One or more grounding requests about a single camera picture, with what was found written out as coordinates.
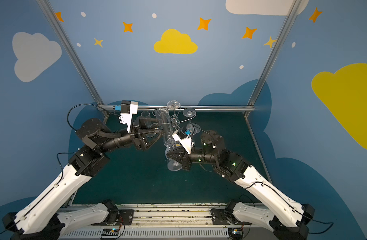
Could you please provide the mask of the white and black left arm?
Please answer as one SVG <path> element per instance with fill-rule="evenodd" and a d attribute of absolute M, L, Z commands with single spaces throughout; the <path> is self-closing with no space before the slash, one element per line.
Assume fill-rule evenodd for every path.
<path fill-rule="evenodd" d="M 106 155 L 117 149 L 135 146 L 146 151 L 162 136 L 163 120 L 137 117 L 138 103 L 123 101 L 118 115 L 126 127 L 112 132 L 97 118 L 85 121 L 76 135 L 84 146 L 74 153 L 56 179 L 28 206 L 3 219 L 12 240 L 57 240 L 59 237 L 91 224 L 116 224 L 120 220 L 117 206 L 105 200 L 93 207 L 70 213 L 59 213 L 61 206 L 85 183 L 109 163 Z"/>

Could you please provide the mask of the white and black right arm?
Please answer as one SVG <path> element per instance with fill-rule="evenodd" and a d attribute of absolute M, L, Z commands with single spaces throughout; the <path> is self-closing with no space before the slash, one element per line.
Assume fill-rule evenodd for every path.
<path fill-rule="evenodd" d="M 305 240 L 311 234 L 308 223 L 314 220 L 315 209 L 300 204 L 273 186 L 241 155 L 227 150 L 224 138 L 216 131 L 204 131 L 202 146 L 196 148 L 189 130 L 176 130 L 172 138 L 177 147 L 167 157 L 190 170 L 192 164 L 210 164 L 216 174 L 256 197 L 265 208 L 231 201 L 224 216 L 231 224 L 250 223 L 271 231 L 278 240 Z"/>

